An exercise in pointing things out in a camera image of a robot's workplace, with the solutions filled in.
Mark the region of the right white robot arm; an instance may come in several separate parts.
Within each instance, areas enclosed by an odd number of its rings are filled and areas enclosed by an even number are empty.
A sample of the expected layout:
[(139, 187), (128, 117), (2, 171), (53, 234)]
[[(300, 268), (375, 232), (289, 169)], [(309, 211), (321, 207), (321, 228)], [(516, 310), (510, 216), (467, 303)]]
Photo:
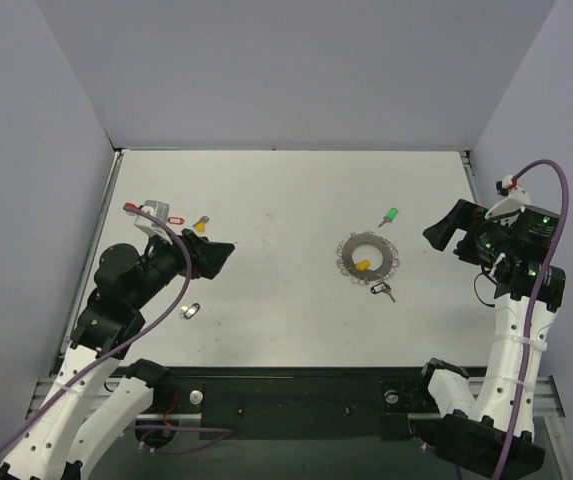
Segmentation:
[(423, 232), (442, 251), (456, 231), (464, 231), (454, 253), (493, 279), (496, 323), (479, 393), (472, 393), (464, 368), (433, 358), (412, 394), (419, 406), (437, 407), (440, 418), (412, 426), (438, 458), (488, 479), (522, 479), (544, 464), (533, 410), (541, 358), (566, 283), (565, 271), (545, 262), (558, 223), (557, 214), (531, 205), (492, 215), (459, 200)]

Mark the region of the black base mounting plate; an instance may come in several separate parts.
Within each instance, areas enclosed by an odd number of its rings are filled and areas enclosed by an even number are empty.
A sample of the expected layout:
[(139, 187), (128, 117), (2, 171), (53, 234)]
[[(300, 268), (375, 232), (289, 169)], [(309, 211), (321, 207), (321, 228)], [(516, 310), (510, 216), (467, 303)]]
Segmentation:
[(417, 367), (174, 367), (166, 418), (236, 440), (405, 440), (440, 419), (420, 382)]

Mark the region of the black tag key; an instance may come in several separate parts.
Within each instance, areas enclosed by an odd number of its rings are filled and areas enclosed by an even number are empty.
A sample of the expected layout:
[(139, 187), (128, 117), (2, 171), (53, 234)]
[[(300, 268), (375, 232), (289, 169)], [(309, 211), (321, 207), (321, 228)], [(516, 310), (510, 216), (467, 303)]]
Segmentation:
[(392, 294), (392, 288), (391, 288), (391, 286), (390, 286), (388, 283), (384, 282), (384, 281), (379, 282), (379, 283), (377, 283), (377, 284), (371, 286), (371, 287), (370, 287), (370, 292), (371, 292), (372, 294), (374, 294), (374, 295), (384, 294), (384, 295), (386, 295), (393, 303), (396, 302), (396, 299), (395, 299), (395, 297), (394, 297), (393, 294)]

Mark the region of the yellow tag key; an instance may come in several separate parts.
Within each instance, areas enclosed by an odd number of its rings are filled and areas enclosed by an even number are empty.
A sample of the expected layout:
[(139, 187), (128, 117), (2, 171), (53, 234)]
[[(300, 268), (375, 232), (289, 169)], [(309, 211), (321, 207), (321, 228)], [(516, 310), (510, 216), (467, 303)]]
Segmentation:
[(363, 259), (355, 264), (355, 270), (357, 272), (364, 272), (370, 269), (371, 261), (368, 259)]

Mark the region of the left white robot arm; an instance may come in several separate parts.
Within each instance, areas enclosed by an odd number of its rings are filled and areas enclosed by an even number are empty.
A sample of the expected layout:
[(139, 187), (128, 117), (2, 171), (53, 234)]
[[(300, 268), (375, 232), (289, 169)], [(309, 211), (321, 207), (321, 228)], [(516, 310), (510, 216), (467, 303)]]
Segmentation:
[(184, 230), (149, 229), (145, 251), (115, 244), (100, 256), (95, 288), (70, 336), (59, 372), (39, 410), (0, 448), (0, 479), (85, 479), (145, 409), (171, 405), (170, 371), (131, 364), (98, 410), (91, 408), (129, 347), (157, 327), (141, 310), (176, 277), (214, 279), (234, 251)]

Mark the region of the clear tag key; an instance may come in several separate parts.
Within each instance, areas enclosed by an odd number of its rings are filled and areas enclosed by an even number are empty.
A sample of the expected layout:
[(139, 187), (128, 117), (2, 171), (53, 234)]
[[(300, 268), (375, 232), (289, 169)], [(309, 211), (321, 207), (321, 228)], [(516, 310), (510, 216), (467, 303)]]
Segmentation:
[(201, 309), (201, 305), (197, 302), (190, 305), (184, 305), (180, 308), (180, 316), (184, 320), (192, 319)]

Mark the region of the silver spiked keyring disc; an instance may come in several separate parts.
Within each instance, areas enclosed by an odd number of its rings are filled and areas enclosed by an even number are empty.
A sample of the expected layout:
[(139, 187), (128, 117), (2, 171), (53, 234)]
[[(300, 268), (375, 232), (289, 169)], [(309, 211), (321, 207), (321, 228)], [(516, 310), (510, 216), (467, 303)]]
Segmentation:
[[(373, 253), (375, 261), (368, 267), (359, 267)], [(341, 275), (352, 283), (370, 285), (388, 281), (400, 266), (399, 252), (388, 239), (373, 231), (353, 232), (336, 248), (336, 265)]]

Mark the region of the green capped key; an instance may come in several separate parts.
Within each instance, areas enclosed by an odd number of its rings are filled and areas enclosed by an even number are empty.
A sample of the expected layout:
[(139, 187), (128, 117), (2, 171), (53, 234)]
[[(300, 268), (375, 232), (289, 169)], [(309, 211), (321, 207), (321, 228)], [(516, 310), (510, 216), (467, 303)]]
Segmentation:
[(383, 217), (382, 221), (379, 223), (378, 227), (381, 228), (384, 225), (391, 223), (396, 218), (397, 215), (398, 215), (397, 208), (393, 207), (389, 209), (386, 215)]

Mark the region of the aluminium frame rail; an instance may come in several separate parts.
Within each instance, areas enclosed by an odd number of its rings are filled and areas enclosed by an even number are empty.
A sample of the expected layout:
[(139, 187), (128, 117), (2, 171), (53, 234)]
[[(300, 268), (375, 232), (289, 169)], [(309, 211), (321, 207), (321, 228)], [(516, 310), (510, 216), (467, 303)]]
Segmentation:
[[(117, 389), (121, 382), (120, 377), (109, 377), (108, 380), (101, 385), (100, 391), (93, 401), (90, 408), (89, 416), (93, 413), (112, 393)], [(28, 407), (27, 418), (30, 418), (41, 407), (46, 394), (52, 386), (53, 380), (51, 378), (40, 379), (37, 382), (33, 396)], [(426, 404), (425, 406), (419, 405), (411, 407), (409, 404), (402, 402), (401, 393), (397, 392), (397, 401), (395, 403), (388, 403), (383, 400), (382, 406), (385, 413), (407, 415), (409, 418), (416, 419), (440, 419), (441, 416), (437, 407), (434, 404)], [(168, 417), (172, 419), (179, 419), (183, 417), (196, 417), (201, 415), (203, 407), (205, 406), (206, 398), (198, 405), (193, 405), (188, 398), (180, 400), (178, 406), (172, 414)], [(531, 399), (531, 406), (533, 407), (533, 418), (545, 417), (564, 417), (565, 413), (562, 407), (559, 394), (552, 377), (540, 377), (537, 380), (535, 392)]]

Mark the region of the yellow capped key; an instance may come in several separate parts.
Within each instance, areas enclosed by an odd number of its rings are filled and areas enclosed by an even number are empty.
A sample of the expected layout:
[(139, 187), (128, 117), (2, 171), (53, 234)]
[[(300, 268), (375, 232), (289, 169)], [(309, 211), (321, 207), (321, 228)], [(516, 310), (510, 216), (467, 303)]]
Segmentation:
[(206, 225), (209, 221), (210, 218), (204, 215), (197, 222), (193, 224), (192, 228), (199, 234), (204, 233), (206, 230)]

